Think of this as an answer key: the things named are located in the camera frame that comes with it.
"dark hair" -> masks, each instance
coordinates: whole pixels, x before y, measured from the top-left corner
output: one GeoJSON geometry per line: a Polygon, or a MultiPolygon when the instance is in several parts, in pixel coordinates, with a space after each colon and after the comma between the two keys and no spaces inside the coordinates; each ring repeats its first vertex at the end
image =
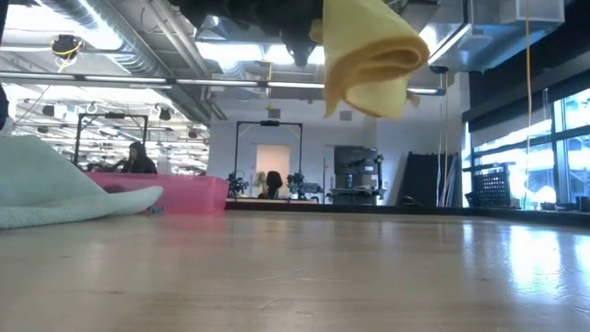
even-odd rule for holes
{"type": "Polygon", "coordinates": [[[276,198],[278,196],[278,188],[283,186],[283,180],[280,174],[276,171],[270,171],[266,175],[266,185],[268,185],[268,198],[276,198]]]}
{"type": "Polygon", "coordinates": [[[266,175],[266,185],[268,185],[268,187],[280,188],[283,186],[283,179],[281,179],[278,172],[270,171],[266,175]]]}
{"type": "Polygon", "coordinates": [[[146,147],[144,147],[144,145],[141,144],[141,142],[133,142],[133,143],[131,143],[129,148],[134,148],[137,151],[137,157],[139,159],[145,158],[148,156],[148,154],[146,153],[146,147]]]}

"fluorescent light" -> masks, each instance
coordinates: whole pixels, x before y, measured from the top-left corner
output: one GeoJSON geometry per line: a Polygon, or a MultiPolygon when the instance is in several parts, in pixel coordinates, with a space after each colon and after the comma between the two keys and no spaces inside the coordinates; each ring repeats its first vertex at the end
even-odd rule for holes
{"type": "Polygon", "coordinates": [[[246,80],[225,80],[225,79],[177,79],[178,84],[190,84],[201,86],[217,87],[257,87],[258,82],[246,80]]]}
{"type": "Polygon", "coordinates": [[[166,83],[166,78],[153,77],[109,77],[109,76],[85,76],[86,80],[99,82],[123,82],[123,83],[166,83]]]}
{"type": "Polygon", "coordinates": [[[317,46],[307,59],[308,64],[323,65],[325,62],[324,46],[317,46]]]}
{"type": "Polygon", "coordinates": [[[197,42],[196,47],[204,58],[217,61],[221,66],[234,66],[240,61],[259,61],[263,58],[260,46],[251,43],[197,42]]]}
{"type": "Polygon", "coordinates": [[[296,83],[296,82],[268,82],[270,88],[299,88],[299,89],[323,89],[320,83],[296,83]]]}
{"type": "MultiPolygon", "coordinates": [[[[295,61],[285,45],[273,45],[268,48],[265,60],[276,65],[292,65],[295,61]]],[[[318,46],[307,59],[308,64],[323,65],[325,61],[324,47],[318,46]]]]}
{"type": "Polygon", "coordinates": [[[2,52],[50,52],[52,50],[51,47],[46,47],[44,45],[13,45],[13,44],[3,44],[0,45],[0,51],[2,52]]]}
{"type": "Polygon", "coordinates": [[[130,84],[131,89],[172,89],[171,85],[153,85],[153,84],[130,84]]]}
{"type": "Polygon", "coordinates": [[[424,95],[435,95],[439,93],[438,89],[407,88],[408,92],[424,95]]]}
{"type": "Polygon", "coordinates": [[[428,60],[428,64],[429,65],[434,64],[438,59],[441,58],[441,56],[443,56],[443,54],[447,53],[451,49],[451,47],[453,47],[457,42],[459,42],[459,40],[461,40],[461,38],[463,38],[463,36],[465,36],[466,33],[468,33],[469,31],[471,31],[471,23],[465,24],[465,26],[463,28],[461,28],[453,36],[453,38],[451,38],[450,41],[448,41],[441,48],[439,48],[438,50],[436,50],[432,54],[431,58],[428,60]]]}
{"type": "Polygon", "coordinates": [[[64,74],[42,74],[42,73],[21,73],[21,72],[1,72],[0,77],[2,78],[26,78],[26,79],[59,79],[69,80],[76,79],[73,75],[64,74]]]}
{"type": "MultiPolygon", "coordinates": [[[[214,43],[197,42],[196,46],[201,55],[209,60],[214,60],[220,66],[234,66],[240,61],[268,61],[276,65],[291,65],[293,57],[282,44],[272,45],[266,53],[260,46],[251,43],[214,43]]],[[[310,54],[308,63],[322,65],[325,61],[324,47],[318,46],[310,54]]]]}
{"type": "Polygon", "coordinates": [[[431,25],[427,25],[424,27],[424,29],[422,29],[419,36],[424,42],[426,42],[431,53],[434,53],[436,51],[436,45],[438,44],[436,38],[436,29],[431,25]]]}
{"type": "Polygon", "coordinates": [[[285,45],[270,46],[265,54],[265,60],[277,65],[290,65],[294,62],[285,45]]]}

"yellow cable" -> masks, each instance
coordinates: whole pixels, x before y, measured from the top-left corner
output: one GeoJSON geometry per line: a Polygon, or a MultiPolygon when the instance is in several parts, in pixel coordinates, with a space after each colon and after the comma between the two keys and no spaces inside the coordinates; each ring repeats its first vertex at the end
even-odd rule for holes
{"type": "Polygon", "coordinates": [[[530,35],[530,0],[526,0],[525,36],[526,36],[526,95],[528,98],[528,127],[526,129],[526,168],[525,168],[525,202],[528,193],[528,153],[531,149],[531,123],[533,118],[533,92],[531,89],[531,35],[530,35]]]}
{"type": "Polygon", "coordinates": [[[442,187],[442,206],[446,207],[448,200],[446,196],[446,185],[449,179],[449,72],[444,74],[444,78],[446,83],[444,87],[444,186],[442,187]]]}
{"type": "Polygon", "coordinates": [[[71,50],[69,50],[69,51],[65,51],[65,52],[56,52],[56,51],[53,51],[53,50],[52,50],[52,51],[53,51],[53,54],[55,54],[55,55],[69,55],[69,54],[71,54],[71,53],[73,53],[73,52],[75,52],[75,51],[79,50],[79,49],[80,49],[80,46],[82,46],[82,41],[80,41],[80,42],[77,44],[77,46],[76,46],[76,47],[74,47],[73,49],[71,49],[71,50]]]}

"wooden table surface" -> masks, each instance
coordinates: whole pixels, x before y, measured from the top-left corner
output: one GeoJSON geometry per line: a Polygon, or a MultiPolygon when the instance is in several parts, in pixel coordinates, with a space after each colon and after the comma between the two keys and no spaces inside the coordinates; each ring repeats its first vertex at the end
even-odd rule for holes
{"type": "Polygon", "coordinates": [[[243,211],[0,231],[0,331],[590,331],[590,233],[243,211]]]}

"woman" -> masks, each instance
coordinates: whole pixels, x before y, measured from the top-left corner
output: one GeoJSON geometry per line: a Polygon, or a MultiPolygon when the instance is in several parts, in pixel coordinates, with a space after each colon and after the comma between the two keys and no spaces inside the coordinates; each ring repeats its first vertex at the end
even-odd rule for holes
{"type": "Polygon", "coordinates": [[[116,165],[118,168],[123,164],[121,172],[140,173],[140,174],[158,174],[156,165],[147,153],[146,148],[141,142],[134,142],[129,146],[129,160],[121,160],[116,165]]]}
{"type": "Polygon", "coordinates": [[[268,186],[266,198],[278,198],[278,189],[283,186],[283,180],[281,179],[280,174],[275,171],[270,171],[266,175],[266,185],[268,186]]]}

